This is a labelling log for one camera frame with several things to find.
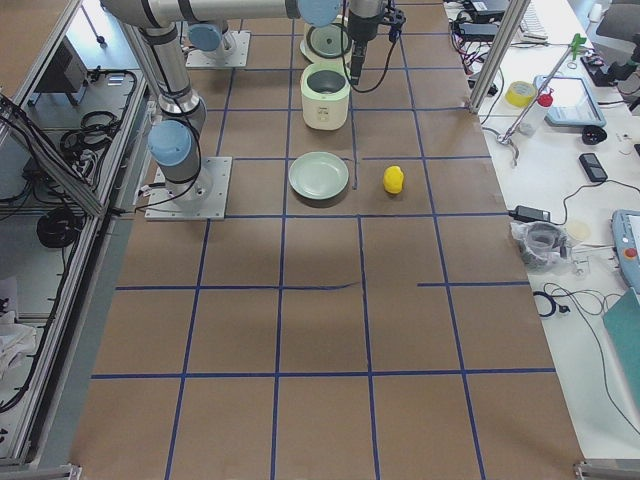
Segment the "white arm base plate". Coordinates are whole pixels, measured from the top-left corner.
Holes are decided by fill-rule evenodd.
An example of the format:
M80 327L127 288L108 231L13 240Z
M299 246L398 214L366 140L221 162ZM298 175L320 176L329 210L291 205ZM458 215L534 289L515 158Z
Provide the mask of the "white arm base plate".
M231 157L204 157L195 184L178 185L166 182L157 167L154 181L164 186L152 190L149 197L152 206L145 209L145 218L149 221L223 220L231 170Z

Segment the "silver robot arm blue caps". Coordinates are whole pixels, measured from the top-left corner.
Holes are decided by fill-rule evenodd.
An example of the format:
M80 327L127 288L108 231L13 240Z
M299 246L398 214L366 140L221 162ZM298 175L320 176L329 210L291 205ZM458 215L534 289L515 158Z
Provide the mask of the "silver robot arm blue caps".
M177 36L178 22L225 23L231 19L302 18L326 26L348 10L348 37L353 42L350 83L359 83L367 44L385 22L391 1L105 1L104 7L134 29L149 64L147 80L159 88L162 113L185 122L202 115L204 105L193 89Z

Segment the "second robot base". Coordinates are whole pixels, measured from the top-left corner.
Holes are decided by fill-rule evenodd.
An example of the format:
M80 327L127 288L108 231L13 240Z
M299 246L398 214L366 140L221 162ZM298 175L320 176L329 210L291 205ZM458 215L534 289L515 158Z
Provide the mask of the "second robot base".
M192 24L187 30L190 46L186 66L190 69L243 68L248 61L251 33L224 30L213 23Z

